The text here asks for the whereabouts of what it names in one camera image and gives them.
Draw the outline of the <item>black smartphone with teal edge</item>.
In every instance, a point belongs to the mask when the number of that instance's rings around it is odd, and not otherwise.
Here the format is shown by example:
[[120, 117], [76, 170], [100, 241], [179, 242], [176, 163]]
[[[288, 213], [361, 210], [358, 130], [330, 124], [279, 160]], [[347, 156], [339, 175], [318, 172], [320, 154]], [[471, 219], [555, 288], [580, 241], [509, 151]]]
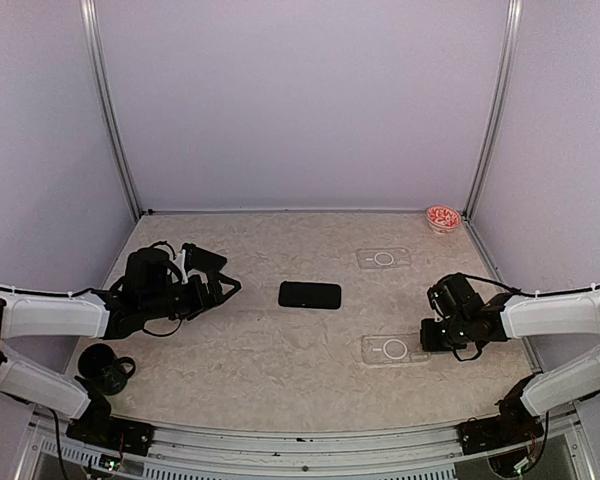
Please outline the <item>black smartphone with teal edge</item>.
[[338, 310], [342, 289], [333, 283], [284, 281], [279, 288], [278, 304], [285, 308]]

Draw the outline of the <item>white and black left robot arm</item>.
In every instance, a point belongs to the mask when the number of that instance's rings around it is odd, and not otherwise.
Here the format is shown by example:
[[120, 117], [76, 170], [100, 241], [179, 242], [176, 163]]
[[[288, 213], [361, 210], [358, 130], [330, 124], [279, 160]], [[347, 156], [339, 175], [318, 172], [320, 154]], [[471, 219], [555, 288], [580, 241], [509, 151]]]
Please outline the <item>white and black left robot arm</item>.
[[132, 252], [124, 274], [107, 289], [44, 292], [0, 285], [0, 393], [79, 419], [101, 445], [120, 434], [117, 418], [97, 403], [103, 394], [19, 354], [7, 340], [69, 336], [121, 340], [157, 319], [192, 320], [241, 289], [224, 274], [225, 257], [194, 244], [166, 242]]

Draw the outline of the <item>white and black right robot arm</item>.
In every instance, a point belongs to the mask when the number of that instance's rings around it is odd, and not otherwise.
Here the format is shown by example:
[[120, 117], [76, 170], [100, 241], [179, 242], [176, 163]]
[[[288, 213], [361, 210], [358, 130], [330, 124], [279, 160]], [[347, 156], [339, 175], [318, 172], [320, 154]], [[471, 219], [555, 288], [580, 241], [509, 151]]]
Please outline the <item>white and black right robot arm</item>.
[[[422, 320], [420, 344], [429, 353], [457, 355], [472, 344], [478, 352], [490, 343], [548, 335], [600, 337], [600, 284], [526, 293], [502, 285], [485, 301], [472, 287], [474, 276], [444, 276], [427, 291], [436, 318]], [[491, 433], [503, 444], [531, 433], [551, 409], [600, 392], [600, 343], [569, 362], [519, 381], [499, 402]]]

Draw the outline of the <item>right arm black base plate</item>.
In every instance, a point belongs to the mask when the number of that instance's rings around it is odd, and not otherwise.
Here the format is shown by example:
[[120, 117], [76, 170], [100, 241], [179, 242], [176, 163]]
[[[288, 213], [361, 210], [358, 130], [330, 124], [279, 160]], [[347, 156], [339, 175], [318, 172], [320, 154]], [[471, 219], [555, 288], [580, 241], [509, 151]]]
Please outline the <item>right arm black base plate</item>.
[[464, 455], [497, 450], [544, 435], [542, 423], [537, 418], [509, 422], [501, 416], [471, 419], [459, 424], [457, 431]]

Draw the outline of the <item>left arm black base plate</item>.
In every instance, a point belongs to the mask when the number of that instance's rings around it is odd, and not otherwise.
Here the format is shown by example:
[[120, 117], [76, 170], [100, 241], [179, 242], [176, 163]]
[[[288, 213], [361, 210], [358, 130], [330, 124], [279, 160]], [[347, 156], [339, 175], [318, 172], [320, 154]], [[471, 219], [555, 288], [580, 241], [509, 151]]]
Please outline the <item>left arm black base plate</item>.
[[101, 425], [91, 426], [71, 420], [66, 429], [68, 438], [122, 454], [143, 457], [148, 455], [154, 433], [155, 427], [149, 423], [119, 417], [110, 417]]

